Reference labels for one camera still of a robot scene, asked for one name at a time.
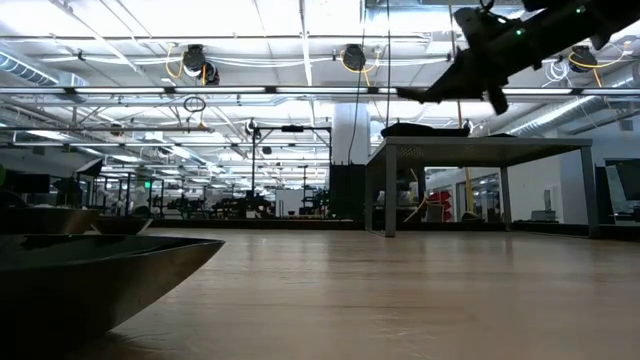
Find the grey perforated metal shelf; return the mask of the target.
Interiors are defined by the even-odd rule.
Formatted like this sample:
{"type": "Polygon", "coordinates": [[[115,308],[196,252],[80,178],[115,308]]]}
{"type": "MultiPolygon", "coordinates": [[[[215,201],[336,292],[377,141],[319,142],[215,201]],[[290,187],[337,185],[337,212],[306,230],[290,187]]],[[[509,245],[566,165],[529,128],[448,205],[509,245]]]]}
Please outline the grey perforated metal shelf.
{"type": "Polygon", "coordinates": [[[505,226],[511,226],[508,169],[543,158],[578,151],[581,156],[588,236],[600,236],[597,196],[592,161],[592,141],[580,138],[520,137],[397,137],[389,136],[370,155],[365,165],[365,229],[373,230],[371,192],[384,184],[384,229],[380,234],[396,236],[397,169],[454,167],[497,168],[503,186],[501,209],[505,226]]]}

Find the black cabinet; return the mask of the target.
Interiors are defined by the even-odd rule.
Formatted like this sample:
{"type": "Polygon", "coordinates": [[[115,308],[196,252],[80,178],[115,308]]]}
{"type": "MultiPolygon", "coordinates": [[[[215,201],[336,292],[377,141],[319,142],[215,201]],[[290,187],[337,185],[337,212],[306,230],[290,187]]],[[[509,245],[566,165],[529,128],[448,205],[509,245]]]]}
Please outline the black cabinet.
{"type": "Polygon", "coordinates": [[[329,211],[340,219],[362,221],[365,203],[365,166],[331,165],[329,211]]]}

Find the red storage rack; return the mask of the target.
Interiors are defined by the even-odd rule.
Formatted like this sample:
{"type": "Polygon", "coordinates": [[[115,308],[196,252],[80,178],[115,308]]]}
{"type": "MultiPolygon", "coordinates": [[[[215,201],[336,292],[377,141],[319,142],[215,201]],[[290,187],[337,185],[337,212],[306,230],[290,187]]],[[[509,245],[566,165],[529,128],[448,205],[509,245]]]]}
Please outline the red storage rack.
{"type": "Polygon", "coordinates": [[[427,198],[427,222],[451,222],[452,193],[448,190],[431,192],[427,198]]]}

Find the black aluminium table frame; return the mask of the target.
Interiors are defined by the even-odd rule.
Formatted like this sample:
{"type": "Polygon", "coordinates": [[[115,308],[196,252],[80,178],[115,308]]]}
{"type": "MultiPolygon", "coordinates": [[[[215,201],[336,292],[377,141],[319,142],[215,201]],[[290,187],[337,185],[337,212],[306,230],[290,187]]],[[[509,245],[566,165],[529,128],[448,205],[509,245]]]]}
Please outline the black aluminium table frame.
{"type": "MultiPolygon", "coordinates": [[[[326,230],[364,231],[363,222],[347,220],[283,220],[283,219],[235,219],[235,220],[153,220],[151,228],[170,229],[248,229],[248,230],[326,230]]],[[[397,231],[506,231],[503,223],[419,223],[401,224],[397,231]]],[[[587,225],[540,223],[517,221],[510,225],[512,231],[588,237],[587,225]]],[[[640,226],[600,225],[596,239],[640,242],[640,226]]]]}

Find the long ceiling light strip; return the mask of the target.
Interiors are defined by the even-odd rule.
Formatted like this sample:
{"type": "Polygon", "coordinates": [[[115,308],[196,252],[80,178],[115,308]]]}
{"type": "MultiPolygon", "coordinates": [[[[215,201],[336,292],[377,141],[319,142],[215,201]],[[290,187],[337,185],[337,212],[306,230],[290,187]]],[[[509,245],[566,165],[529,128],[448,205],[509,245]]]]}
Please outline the long ceiling light strip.
{"type": "MultiPolygon", "coordinates": [[[[507,96],[633,96],[640,88],[504,88],[507,96]]],[[[174,94],[296,94],[396,95],[394,88],[323,86],[222,87],[0,87],[0,95],[174,95],[174,94]]]]}

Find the silver ventilation duct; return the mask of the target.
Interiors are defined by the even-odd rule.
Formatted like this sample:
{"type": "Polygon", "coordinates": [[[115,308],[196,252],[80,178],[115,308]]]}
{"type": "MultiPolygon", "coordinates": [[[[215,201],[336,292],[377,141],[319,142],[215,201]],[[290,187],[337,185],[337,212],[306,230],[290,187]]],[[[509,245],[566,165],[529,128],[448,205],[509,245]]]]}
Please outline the silver ventilation duct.
{"type": "Polygon", "coordinates": [[[638,73],[615,78],[610,88],[584,89],[575,99],[544,106],[513,121],[500,132],[518,137],[534,136],[605,109],[610,98],[632,95],[640,95],[638,73]]]}

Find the black distant station frame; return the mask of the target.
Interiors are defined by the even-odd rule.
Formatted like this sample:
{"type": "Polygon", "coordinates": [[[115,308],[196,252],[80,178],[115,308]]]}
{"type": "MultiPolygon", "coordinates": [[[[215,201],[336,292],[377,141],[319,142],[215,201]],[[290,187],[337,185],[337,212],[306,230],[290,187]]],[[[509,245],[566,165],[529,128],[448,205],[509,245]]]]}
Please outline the black distant station frame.
{"type": "Polygon", "coordinates": [[[328,179],[333,136],[329,127],[287,124],[247,126],[251,136],[251,190],[271,198],[277,218],[306,216],[313,205],[313,186],[328,179]]]}

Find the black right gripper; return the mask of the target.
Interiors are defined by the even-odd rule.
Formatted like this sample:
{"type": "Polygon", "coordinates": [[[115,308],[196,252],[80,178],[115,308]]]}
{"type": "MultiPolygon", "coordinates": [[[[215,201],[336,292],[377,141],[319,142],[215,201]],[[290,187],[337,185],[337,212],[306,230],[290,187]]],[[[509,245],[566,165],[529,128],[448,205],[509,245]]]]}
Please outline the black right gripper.
{"type": "Polygon", "coordinates": [[[454,13],[454,19],[468,48],[456,54],[453,64],[432,86],[424,89],[398,87],[397,96],[420,103],[441,103],[482,99],[486,93],[495,113],[505,113],[508,104],[502,87],[507,82],[507,75],[503,63],[490,51],[489,45],[506,26],[483,7],[461,8],[454,13]]]}

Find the white building column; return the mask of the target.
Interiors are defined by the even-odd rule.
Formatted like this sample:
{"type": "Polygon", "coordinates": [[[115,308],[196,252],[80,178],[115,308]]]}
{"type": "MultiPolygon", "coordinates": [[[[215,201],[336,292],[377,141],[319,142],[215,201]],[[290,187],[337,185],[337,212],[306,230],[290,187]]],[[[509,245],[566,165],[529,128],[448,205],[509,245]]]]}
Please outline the white building column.
{"type": "Polygon", "coordinates": [[[370,114],[366,103],[336,103],[332,118],[332,155],[336,165],[363,165],[370,151],[370,114]]]}

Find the black monitor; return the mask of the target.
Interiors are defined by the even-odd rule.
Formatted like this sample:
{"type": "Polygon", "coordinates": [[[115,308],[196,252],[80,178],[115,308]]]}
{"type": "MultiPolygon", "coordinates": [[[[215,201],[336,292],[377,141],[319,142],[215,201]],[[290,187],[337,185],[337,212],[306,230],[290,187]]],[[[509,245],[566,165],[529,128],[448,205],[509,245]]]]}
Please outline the black monitor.
{"type": "Polygon", "coordinates": [[[640,159],[605,161],[616,225],[640,226],[640,159]]]}

